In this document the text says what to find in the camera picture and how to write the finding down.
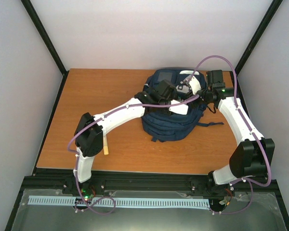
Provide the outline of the yellow glue stick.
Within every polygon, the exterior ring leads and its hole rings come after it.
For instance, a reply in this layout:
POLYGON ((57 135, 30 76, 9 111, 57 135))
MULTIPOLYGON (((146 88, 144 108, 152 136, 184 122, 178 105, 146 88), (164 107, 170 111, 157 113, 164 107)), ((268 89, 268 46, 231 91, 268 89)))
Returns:
POLYGON ((109 155, 107 136, 103 136, 103 153, 104 155, 109 155))

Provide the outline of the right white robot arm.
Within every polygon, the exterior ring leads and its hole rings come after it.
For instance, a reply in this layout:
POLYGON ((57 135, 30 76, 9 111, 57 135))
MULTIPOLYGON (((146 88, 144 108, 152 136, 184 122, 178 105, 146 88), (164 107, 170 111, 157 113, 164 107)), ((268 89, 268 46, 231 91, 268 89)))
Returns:
POLYGON ((201 87, 197 75, 197 71, 188 71, 184 83, 191 88, 193 95, 199 95, 201 103, 212 103, 223 114, 237 143, 228 165, 208 174, 209 187, 233 186, 240 181, 269 186, 275 143, 266 139, 253 125, 236 96, 236 87, 226 87, 222 70, 206 73, 205 88, 201 87))

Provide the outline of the navy blue backpack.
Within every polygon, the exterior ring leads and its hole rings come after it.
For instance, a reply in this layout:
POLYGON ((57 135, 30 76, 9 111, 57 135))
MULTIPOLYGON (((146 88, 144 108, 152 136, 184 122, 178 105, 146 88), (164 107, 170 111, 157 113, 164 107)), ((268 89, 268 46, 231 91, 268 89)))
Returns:
MULTIPOLYGON (((155 87, 164 79, 171 82, 177 89, 177 101, 184 101, 189 98, 186 94, 191 88, 184 84, 184 79, 193 73, 192 69, 163 68, 157 70, 144 84, 143 90, 155 87)), ((201 123, 207 106, 197 104, 193 101, 189 104, 186 115, 166 114, 162 111, 151 112, 141 117, 143 130, 152 136, 152 141, 179 141, 184 139, 196 126, 209 127, 222 125, 223 122, 201 123)))

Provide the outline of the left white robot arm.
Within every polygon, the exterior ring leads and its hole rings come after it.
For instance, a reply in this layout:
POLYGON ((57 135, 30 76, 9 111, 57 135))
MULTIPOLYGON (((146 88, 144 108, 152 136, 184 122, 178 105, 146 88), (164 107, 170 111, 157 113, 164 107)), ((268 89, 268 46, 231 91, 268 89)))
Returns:
POLYGON ((74 189, 84 194, 90 190, 91 169, 94 158, 104 148, 104 137, 122 124, 142 117, 146 112, 167 110, 176 97, 176 88, 168 80, 163 80, 156 87, 149 87, 129 101, 105 113, 82 115, 73 141, 77 147, 77 163, 73 170, 76 180, 74 189))

